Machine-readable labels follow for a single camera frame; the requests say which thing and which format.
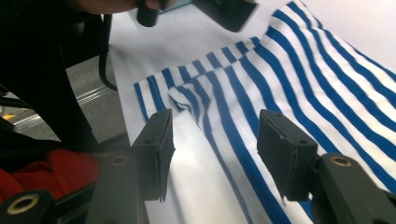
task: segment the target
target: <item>black machine part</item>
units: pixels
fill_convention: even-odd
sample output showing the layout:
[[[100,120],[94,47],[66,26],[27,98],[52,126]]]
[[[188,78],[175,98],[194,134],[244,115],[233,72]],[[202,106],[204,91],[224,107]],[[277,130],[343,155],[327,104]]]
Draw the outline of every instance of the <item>black machine part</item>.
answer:
[[[260,113],[257,149],[281,197],[308,199],[305,182],[315,164],[318,144],[285,116],[269,110]]]
[[[49,191],[25,191],[0,204],[1,224],[147,224],[145,201],[164,200],[173,144],[172,110],[151,116],[129,147],[127,135],[105,144],[96,183],[56,202]]]
[[[257,6],[253,0],[192,0],[192,3],[231,32],[239,32]]]
[[[396,223],[394,194],[353,159],[316,155],[317,144],[285,116],[261,111],[257,149],[282,197],[306,201],[312,193],[315,223]]]

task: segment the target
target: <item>striped cloth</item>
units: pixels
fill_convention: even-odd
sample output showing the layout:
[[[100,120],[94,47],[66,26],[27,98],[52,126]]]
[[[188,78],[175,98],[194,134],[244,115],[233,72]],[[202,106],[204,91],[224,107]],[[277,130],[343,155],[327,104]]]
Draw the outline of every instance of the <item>striped cloth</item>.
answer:
[[[396,192],[396,75],[325,30],[300,1],[266,34],[136,83],[146,118],[188,110],[233,187],[247,223],[309,223],[310,202],[282,202],[257,153],[259,113],[284,114],[319,144],[355,159]]]

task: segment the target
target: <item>white stripe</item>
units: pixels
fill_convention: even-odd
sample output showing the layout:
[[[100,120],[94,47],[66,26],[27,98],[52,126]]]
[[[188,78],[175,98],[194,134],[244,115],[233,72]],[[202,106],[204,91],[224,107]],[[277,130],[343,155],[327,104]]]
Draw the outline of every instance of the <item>white stripe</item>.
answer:
[[[294,12],[291,10],[287,10],[286,13],[289,14],[289,16],[293,18],[295,21],[299,20],[300,18],[298,17],[298,15],[294,14]],[[288,31],[286,29],[283,29],[281,32],[287,37],[291,37],[294,33],[292,32],[291,28],[288,29],[289,29]],[[343,98],[344,102],[346,102],[349,105],[350,109],[356,115],[359,115],[359,117],[364,118],[364,122],[369,126],[369,128],[372,131],[384,136],[387,139],[392,139],[394,136],[394,132],[390,130],[388,127],[382,125],[371,113],[367,111],[367,109],[361,104],[361,101],[349,90],[347,86],[345,86],[343,82],[341,82],[338,79],[334,71],[332,71],[332,69],[324,62],[321,54],[318,52],[317,43],[314,41],[313,36],[311,36],[310,33],[306,35],[310,35],[307,39],[309,40],[308,43],[313,52],[313,56],[315,58],[316,64],[319,66],[319,69],[322,71],[323,76],[328,80],[332,88],[339,94],[341,98]],[[292,43],[292,45],[294,47],[298,46],[297,45],[298,38],[295,36],[293,37],[293,39],[295,39],[295,43]],[[297,50],[297,52],[304,52],[304,50],[303,49]]]
[[[198,80],[205,88],[206,93],[209,96],[213,95],[212,84],[207,80],[205,76],[198,77]],[[231,175],[233,176],[233,180],[235,181],[236,186],[240,190],[243,195],[245,202],[247,202],[247,209],[254,223],[263,223],[264,221],[270,221],[269,217],[266,215],[265,211],[262,208],[262,204],[258,199],[256,193],[254,192],[253,187],[251,187],[248,177],[246,176],[242,165],[237,159],[236,155],[233,152],[233,148],[227,138],[226,133],[224,132],[224,127],[220,121],[220,114],[217,107],[215,97],[210,97],[210,107],[207,109],[206,113],[210,116],[209,122],[212,129],[212,134],[216,141],[216,145],[218,146],[219,153],[221,157],[224,159],[228,169],[230,170]]]
[[[149,91],[149,83],[146,79],[144,79],[143,81],[139,82],[138,85],[140,86],[140,90],[142,90],[142,98],[143,98],[143,102],[145,102],[147,115],[148,117],[150,117],[152,114],[157,112],[157,109],[155,108],[155,104],[154,101],[152,100],[151,92]]]
[[[316,20],[312,17],[312,15],[306,13],[306,9],[303,9],[305,15],[311,22],[316,22]],[[295,15],[294,13],[290,13],[290,16],[294,19],[295,17],[299,17],[298,15]],[[312,34],[307,31],[307,30],[302,30],[304,35],[307,37],[307,39],[313,39],[314,37]],[[381,102],[388,102],[388,99],[377,92],[373,85],[367,80],[364,76],[362,76],[360,73],[356,72],[352,66],[348,63],[348,61],[342,56],[333,46],[328,37],[325,35],[325,32],[323,30],[317,29],[318,34],[320,36],[321,42],[323,46],[326,49],[326,52],[329,53],[329,55],[336,61],[336,63],[340,66],[341,70],[347,74],[349,77],[352,77],[352,79],[358,84],[361,89],[367,94],[369,98],[371,98],[374,102],[376,102],[377,107],[384,113],[386,114],[390,119],[393,121],[396,120],[396,111],[395,108],[390,105],[390,104],[380,104]]]
[[[275,182],[272,179],[271,175],[269,174],[268,170],[266,169],[265,165],[263,164],[261,157],[257,153],[257,138],[249,128],[248,121],[245,118],[245,115],[243,113],[240,104],[237,103],[237,98],[235,92],[233,92],[233,87],[231,86],[230,80],[227,78],[227,75],[223,71],[217,73],[217,78],[219,79],[219,83],[224,92],[227,105],[230,108],[230,113],[232,115],[233,122],[237,128],[237,133],[235,134],[241,136],[251,158],[256,163],[256,166],[259,168],[260,173],[264,177],[264,181],[269,186],[271,193],[276,198],[278,204],[284,209],[286,215],[289,217],[291,222],[296,222],[296,223],[310,222],[311,221],[310,218],[306,215],[304,209],[298,203],[289,203],[287,207],[283,206],[283,203],[281,202],[281,198],[279,197],[279,193],[275,186]],[[261,98],[260,95],[257,95],[256,97],[250,100],[252,100],[252,102],[256,102],[257,98],[259,98],[260,100]]]
[[[172,80],[175,83],[175,86],[182,85],[184,83],[183,78],[181,77],[180,71],[177,67],[170,67],[169,72],[171,74]]]
[[[293,88],[293,91],[294,91],[295,95],[298,96],[297,100],[299,102],[299,106],[300,106],[301,110],[304,111],[305,115],[318,125],[318,127],[326,134],[326,136],[329,138],[329,140],[335,145],[335,147],[338,150],[340,150],[341,153],[358,161],[361,164],[361,166],[365,169],[365,171],[368,172],[369,176],[375,181],[375,183],[378,186],[381,186],[384,188],[385,187],[384,184],[376,177],[376,175],[373,174],[371,168],[361,158],[361,156],[358,154],[356,149],[352,145],[350,145],[350,143],[344,138],[344,136],[341,135],[329,121],[327,121],[325,118],[323,118],[319,114],[319,112],[305,98],[306,96],[304,94],[304,87],[301,85],[300,80],[296,76],[294,68],[292,68],[292,66],[291,66],[291,61],[288,57],[288,53],[285,50],[283,50],[282,47],[279,46],[278,44],[272,45],[272,48],[270,48],[269,50],[271,52],[273,52],[278,59],[281,59],[281,63],[282,63],[282,65],[284,65],[285,73],[288,75],[288,79],[290,80],[290,83],[293,84],[293,85],[291,85]],[[306,60],[305,56],[303,54],[299,54],[299,55],[300,55],[300,60],[302,61],[302,63],[304,63],[304,61]],[[260,67],[259,69],[265,69],[265,67],[269,67],[269,65],[266,62],[264,62],[263,65],[261,65],[259,62],[256,62],[255,66]],[[316,91],[316,96],[317,96],[318,100],[321,103],[324,103],[324,102],[327,103],[327,104],[322,104],[322,105],[326,105],[325,107],[328,110],[334,110],[334,111],[336,111],[337,114],[339,114],[340,117],[342,117],[341,112],[336,110],[335,106],[328,99],[328,96],[326,95],[326,93],[318,85],[312,72],[308,69],[308,66],[306,66],[304,68],[304,70],[305,70],[305,73],[310,77],[310,81],[311,81],[310,85],[311,85],[312,89]],[[270,84],[270,86],[272,89],[275,89],[276,87],[278,89],[282,89],[281,86],[277,86],[276,83],[274,83],[274,82],[272,82]],[[290,120],[292,120],[292,118],[290,118],[289,114],[286,114],[286,116]],[[378,149],[378,153],[383,154],[383,152],[379,149]]]

